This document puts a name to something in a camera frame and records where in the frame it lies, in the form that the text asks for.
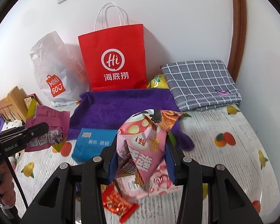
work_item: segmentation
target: white paper handle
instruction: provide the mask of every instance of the white paper handle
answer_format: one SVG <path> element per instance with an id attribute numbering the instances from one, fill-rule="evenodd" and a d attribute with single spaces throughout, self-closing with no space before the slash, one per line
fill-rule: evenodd
<path id="1" fill-rule="evenodd" d="M 98 20 L 98 17 L 99 17 L 99 15 L 100 15 L 100 12 L 101 12 L 101 11 L 102 11 L 102 28 L 104 28 L 104 26 L 103 26 L 103 13 L 104 13 L 105 7 L 108 6 L 109 4 L 114 4 L 114 6 L 116 7 L 117 12 L 118 12 L 118 17 L 119 17 L 119 23 L 120 23 L 120 26 L 121 26 L 121 18 L 120 18 L 120 13 L 119 13 L 118 7 L 116 6 L 116 4 L 115 4 L 114 2 L 108 2 L 108 3 L 106 3 L 105 5 L 103 5 L 103 7 L 100 9 L 100 11 L 99 11 L 99 13 L 98 13 L 98 15 L 97 15 L 97 17 L 96 17 L 96 21 L 95 21 L 95 23 L 94 23 L 94 29 L 93 29 L 93 31 L 96 30 L 96 22 L 97 22 L 97 20 Z M 122 10 L 120 10 L 120 11 L 121 11 L 121 13 L 122 13 L 122 16 L 123 16 L 123 23 L 124 23 L 124 25 L 125 25 L 125 16 L 124 16 Z"/>

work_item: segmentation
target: metal bolt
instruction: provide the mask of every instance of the metal bolt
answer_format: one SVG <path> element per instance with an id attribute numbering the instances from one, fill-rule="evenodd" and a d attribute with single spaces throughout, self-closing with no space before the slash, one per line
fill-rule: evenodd
<path id="1" fill-rule="evenodd" d="M 94 158 L 93 158 L 93 161 L 94 162 L 100 162 L 102 160 L 102 158 L 100 157 L 100 156 L 95 156 Z"/>
<path id="2" fill-rule="evenodd" d="M 225 169 L 225 167 L 222 164 L 218 164 L 217 169 L 220 170 L 220 171 L 223 171 Z"/>
<path id="3" fill-rule="evenodd" d="M 59 167 L 60 167 L 61 169 L 65 169 L 65 168 L 67 168 L 67 165 L 68 165 L 68 164 L 67 164 L 66 162 L 64 162 L 64 163 L 60 164 Z"/>
<path id="4" fill-rule="evenodd" d="M 190 158 L 189 156 L 185 156 L 183 158 L 184 162 L 191 162 L 192 161 L 192 158 Z"/>

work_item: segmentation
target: plaid fabric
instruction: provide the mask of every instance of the plaid fabric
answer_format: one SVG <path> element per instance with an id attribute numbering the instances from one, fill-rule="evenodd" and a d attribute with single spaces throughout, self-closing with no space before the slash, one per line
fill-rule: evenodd
<path id="1" fill-rule="evenodd" d="M 180 111 L 203 111 L 242 100 L 221 60 L 176 62 L 161 70 Z"/>

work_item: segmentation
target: finger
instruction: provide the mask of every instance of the finger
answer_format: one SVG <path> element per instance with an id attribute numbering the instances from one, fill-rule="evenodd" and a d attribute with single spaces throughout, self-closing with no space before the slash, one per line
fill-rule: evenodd
<path id="1" fill-rule="evenodd" d="M 11 199 L 9 200 L 9 202 L 7 203 L 7 205 L 9 207 L 13 207 L 15 205 L 15 191 L 13 191 L 13 195 L 12 195 Z"/>
<path id="2" fill-rule="evenodd" d="M 13 177 L 10 172 L 5 173 L 3 175 L 3 180 L 0 185 L 0 194 L 4 194 L 6 191 L 8 191 L 11 187 L 11 184 L 13 184 Z"/>
<path id="3" fill-rule="evenodd" d="M 8 173 L 9 169 L 5 161 L 0 164 L 0 174 Z"/>
<path id="4" fill-rule="evenodd" d="M 2 203 L 7 205 L 8 202 L 11 200 L 11 198 L 13 197 L 13 193 L 14 193 L 14 190 L 13 188 L 10 188 L 7 192 L 5 192 L 2 196 Z"/>

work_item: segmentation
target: white wall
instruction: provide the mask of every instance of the white wall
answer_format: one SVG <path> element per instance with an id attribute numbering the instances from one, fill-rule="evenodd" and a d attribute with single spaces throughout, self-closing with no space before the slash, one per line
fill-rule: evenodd
<path id="1" fill-rule="evenodd" d="M 248 30 L 237 87 L 240 109 L 256 132 L 280 189 L 280 15 L 268 0 L 247 0 Z M 270 215 L 280 215 L 280 203 Z"/>
<path id="2" fill-rule="evenodd" d="M 232 0 L 19 0 L 0 25 L 0 99 L 19 86 L 48 105 L 29 64 L 31 47 L 56 30 L 81 58 L 77 37 L 93 30 L 99 9 L 109 1 L 128 14 L 130 24 L 144 24 L 148 79 L 167 62 L 221 59 L 227 64 Z M 108 22 L 119 24 L 115 8 L 108 9 Z"/>

